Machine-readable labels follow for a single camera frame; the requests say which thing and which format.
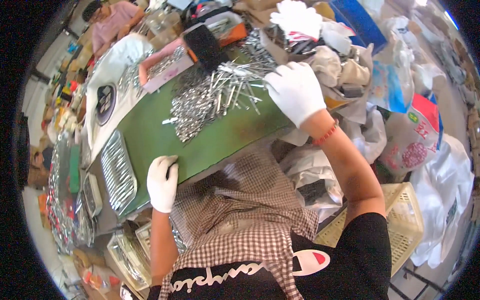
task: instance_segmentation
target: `pink shirt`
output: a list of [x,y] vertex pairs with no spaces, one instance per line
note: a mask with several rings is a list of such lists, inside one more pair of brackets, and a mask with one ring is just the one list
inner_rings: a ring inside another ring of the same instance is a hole
[[97,52],[102,46],[117,35],[119,30],[124,27],[130,19],[140,9],[127,1],[120,1],[110,5],[111,15],[102,22],[93,25],[92,46],[93,52]]

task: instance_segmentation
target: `brown gingham apron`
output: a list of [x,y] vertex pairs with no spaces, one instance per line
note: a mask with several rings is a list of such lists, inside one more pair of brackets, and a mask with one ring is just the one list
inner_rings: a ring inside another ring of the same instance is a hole
[[177,270],[244,261],[264,262],[288,299],[303,299],[292,275],[290,233],[313,240],[318,216],[300,206],[268,149],[179,189],[170,216],[187,250],[165,276],[160,299],[171,292]]

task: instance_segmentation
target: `person in pink shirt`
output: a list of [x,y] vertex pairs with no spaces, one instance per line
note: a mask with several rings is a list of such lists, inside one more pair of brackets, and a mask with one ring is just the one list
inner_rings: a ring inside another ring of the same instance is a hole
[[92,44],[95,59],[102,56],[114,41],[121,40],[144,17],[144,11],[130,2],[104,5],[95,0],[87,5],[82,18],[93,26]]

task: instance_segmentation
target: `red beaded bracelet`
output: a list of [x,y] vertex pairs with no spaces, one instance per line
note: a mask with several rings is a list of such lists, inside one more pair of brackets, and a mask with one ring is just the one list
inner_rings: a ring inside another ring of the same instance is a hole
[[335,119],[335,124],[333,125],[333,127],[330,128],[330,130],[327,131],[327,133],[320,139],[313,140],[312,144],[315,146],[321,146],[323,143],[325,143],[326,139],[336,131],[337,127],[338,127],[338,119]]

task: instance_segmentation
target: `white glove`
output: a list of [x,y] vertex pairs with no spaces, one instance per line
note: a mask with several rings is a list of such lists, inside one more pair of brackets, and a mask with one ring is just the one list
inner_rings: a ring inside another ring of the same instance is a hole
[[272,100],[298,128],[315,112],[327,108],[317,77],[305,62],[278,66],[264,80]]
[[173,201],[177,194],[179,165],[174,164],[178,156],[160,156],[154,159],[147,175],[147,190],[154,209],[161,213],[172,211]]

